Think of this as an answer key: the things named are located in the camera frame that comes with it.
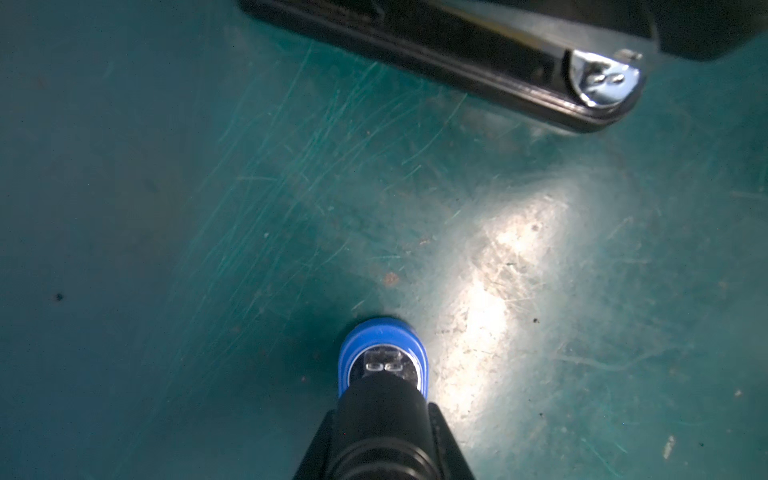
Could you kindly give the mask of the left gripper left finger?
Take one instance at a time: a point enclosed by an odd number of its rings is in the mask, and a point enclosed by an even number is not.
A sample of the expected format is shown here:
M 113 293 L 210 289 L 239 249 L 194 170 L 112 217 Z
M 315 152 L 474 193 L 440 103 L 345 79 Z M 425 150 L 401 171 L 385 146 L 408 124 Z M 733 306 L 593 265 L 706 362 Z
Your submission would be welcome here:
M 294 480 L 322 480 L 325 478 L 333 438 L 334 420 L 335 411 L 328 411 L 293 476 Z

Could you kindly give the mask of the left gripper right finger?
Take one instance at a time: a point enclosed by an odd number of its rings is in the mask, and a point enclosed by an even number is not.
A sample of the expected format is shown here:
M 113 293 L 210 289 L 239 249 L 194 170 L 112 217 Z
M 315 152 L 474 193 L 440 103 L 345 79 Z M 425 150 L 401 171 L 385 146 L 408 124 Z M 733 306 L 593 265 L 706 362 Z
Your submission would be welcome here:
M 475 476 L 438 405 L 430 402 L 428 413 L 441 478 L 444 480 L 474 480 Z

